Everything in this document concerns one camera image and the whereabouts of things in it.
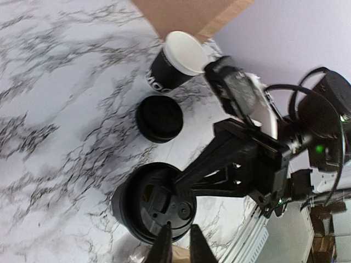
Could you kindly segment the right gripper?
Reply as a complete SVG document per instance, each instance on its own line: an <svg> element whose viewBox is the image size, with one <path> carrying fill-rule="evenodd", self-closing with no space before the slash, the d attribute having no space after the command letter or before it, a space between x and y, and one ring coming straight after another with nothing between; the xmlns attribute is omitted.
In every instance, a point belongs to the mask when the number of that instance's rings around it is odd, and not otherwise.
<svg viewBox="0 0 351 263"><path fill-rule="evenodd" d="M218 136L223 131L233 136ZM214 134L210 144L175 178L175 189L187 192L191 187L195 196L250 196L265 217L281 216L288 203L288 146L235 120L216 123Z"/></svg>

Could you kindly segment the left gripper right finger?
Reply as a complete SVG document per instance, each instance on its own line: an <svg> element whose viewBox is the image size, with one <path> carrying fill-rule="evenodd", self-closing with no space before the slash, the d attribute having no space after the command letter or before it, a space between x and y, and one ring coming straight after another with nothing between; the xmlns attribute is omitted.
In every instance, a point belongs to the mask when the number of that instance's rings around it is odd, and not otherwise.
<svg viewBox="0 0 351 263"><path fill-rule="evenodd" d="M190 229L190 262L216 263L217 259L212 253L200 227L193 224Z"/></svg>

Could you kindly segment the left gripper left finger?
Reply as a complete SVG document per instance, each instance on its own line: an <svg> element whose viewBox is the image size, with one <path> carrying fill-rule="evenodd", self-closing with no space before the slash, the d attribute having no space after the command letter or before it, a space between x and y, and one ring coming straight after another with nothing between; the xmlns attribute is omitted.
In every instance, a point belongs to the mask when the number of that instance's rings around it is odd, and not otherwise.
<svg viewBox="0 0 351 263"><path fill-rule="evenodd" d="M152 245L145 263L171 263L172 262L172 229L168 222L162 226L154 244Z"/></svg>

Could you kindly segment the black plastic cup lid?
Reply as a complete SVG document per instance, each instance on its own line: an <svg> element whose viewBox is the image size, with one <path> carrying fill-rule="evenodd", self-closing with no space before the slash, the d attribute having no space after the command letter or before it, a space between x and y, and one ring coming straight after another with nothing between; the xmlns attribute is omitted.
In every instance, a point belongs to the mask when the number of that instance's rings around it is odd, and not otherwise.
<svg viewBox="0 0 351 263"><path fill-rule="evenodd" d="M172 241L186 235L194 221L197 200L179 196L172 180L179 169L162 162L141 165L125 180L131 209L131 226L127 230L141 242L153 244L162 226L171 223Z"/></svg>

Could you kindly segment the black paper coffee cup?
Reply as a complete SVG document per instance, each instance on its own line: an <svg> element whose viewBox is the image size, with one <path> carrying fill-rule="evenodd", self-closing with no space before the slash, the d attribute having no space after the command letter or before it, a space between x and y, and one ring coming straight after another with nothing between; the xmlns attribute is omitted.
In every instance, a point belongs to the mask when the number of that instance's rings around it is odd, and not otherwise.
<svg viewBox="0 0 351 263"><path fill-rule="evenodd" d="M126 187L124 184L117 187L110 199L110 208L115 219L125 226L131 226L131 209L127 200Z"/></svg>

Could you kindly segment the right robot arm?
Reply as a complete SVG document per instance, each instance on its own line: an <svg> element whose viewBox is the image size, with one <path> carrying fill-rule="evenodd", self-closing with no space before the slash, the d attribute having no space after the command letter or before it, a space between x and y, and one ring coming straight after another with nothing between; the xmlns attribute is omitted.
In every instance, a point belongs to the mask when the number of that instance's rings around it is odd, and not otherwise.
<svg viewBox="0 0 351 263"><path fill-rule="evenodd" d="M314 88L261 87L232 66L205 70L230 118L174 180L181 195L251 197L265 217L312 200L329 205L350 161L350 84L325 67Z"/></svg>

